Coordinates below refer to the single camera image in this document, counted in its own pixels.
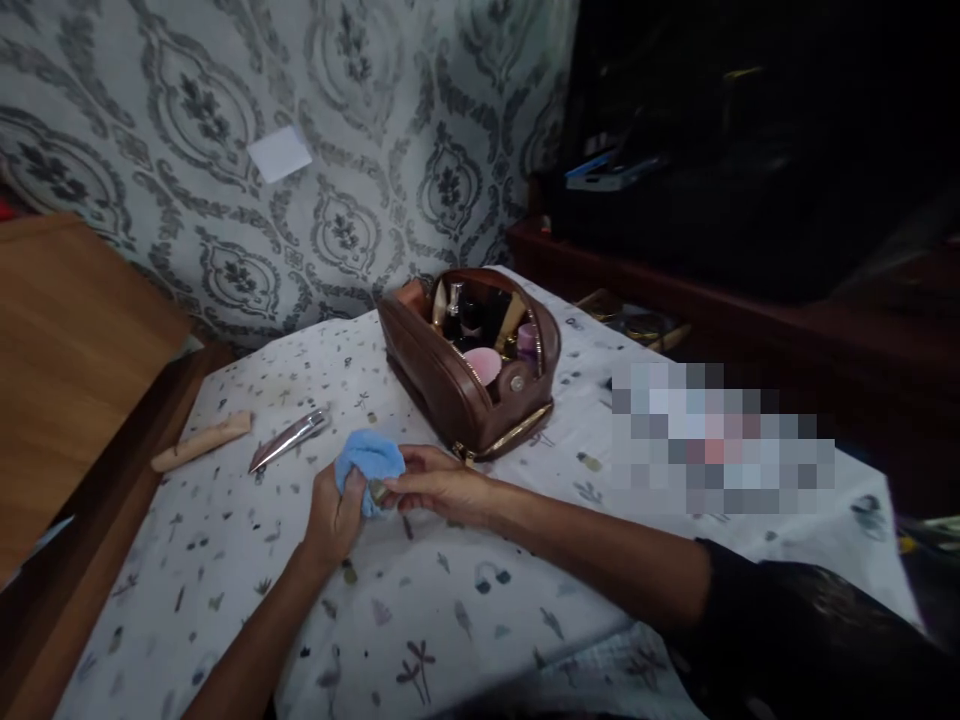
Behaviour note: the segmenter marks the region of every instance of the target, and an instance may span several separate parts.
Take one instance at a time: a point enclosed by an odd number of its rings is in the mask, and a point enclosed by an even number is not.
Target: wooden cabinet
[[[189,332],[77,216],[0,224],[0,583]]]

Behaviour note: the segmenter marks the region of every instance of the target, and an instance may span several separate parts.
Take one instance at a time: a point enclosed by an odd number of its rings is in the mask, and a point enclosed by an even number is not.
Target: wooden furniture
[[[189,332],[75,215],[0,224],[0,580]]]
[[[510,228],[507,241],[516,270],[565,299],[605,287],[690,322],[694,330],[674,357],[722,362],[728,386],[777,389],[780,411],[816,414],[822,436],[845,441],[887,473],[899,511],[960,512],[956,314],[894,312],[848,294],[803,307],[756,301],[558,241],[541,233],[534,218]],[[898,272],[908,280],[927,276],[929,265],[938,268],[944,288],[947,277],[960,286],[957,251]]]
[[[0,716],[49,717],[222,345],[170,363],[189,319],[76,216],[0,224]]]

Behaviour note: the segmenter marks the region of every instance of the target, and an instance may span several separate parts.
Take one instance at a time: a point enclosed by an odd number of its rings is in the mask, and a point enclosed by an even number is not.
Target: damask pattern wallpaper
[[[503,259],[575,0],[0,0],[0,171],[239,348]],[[266,185],[246,147],[296,124]]]

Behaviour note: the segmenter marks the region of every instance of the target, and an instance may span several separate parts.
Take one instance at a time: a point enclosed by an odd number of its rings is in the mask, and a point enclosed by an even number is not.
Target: black sleeve
[[[711,720],[956,717],[956,658],[876,600],[814,565],[698,542],[711,562],[704,616],[665,639]]]

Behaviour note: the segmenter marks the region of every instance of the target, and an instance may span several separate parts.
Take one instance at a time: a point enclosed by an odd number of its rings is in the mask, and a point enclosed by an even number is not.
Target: patterned tablecloth
[[[561,328],[556,411],[543,432],[481,470],[710,537],[753,559],[818,563],[917,621],[884,478],[843,453],[835,457],[835,502],[816,515],[656,515],[631,504],[629,489],[613,481],[612,413],[601,384],[618,363],[667,361],[523,284]],[[259,443],[328,402],[331,430],[247,474]],[[213,373],[184,435],[237,410],[255,413],[251,434],[164,477],[57,717],[178,717],[283,570],[303,535],[313,475],[349,432],[374,427],[398,442],[436,442],[387,369],[376,313],[320,323]],[[870,523],[850,511],[864,495],[876,499]],[[391,513],[366,522],[351,562],[324,589],[291,650],[277,692],[281,718],[434,715],[615,633],[628,634],[533,676],[527,705],[699,716],[668,662],[647,663],[661,675],[651,683],[628,657],[634,642],[649,644],[642,657],[662,652],[655,633],[500,537],[426,511]],[[571,673],[596,670],[607,655],[624,666],[611,660],[594,673],[603,681],[591,695],[588,678],[578,683]]]

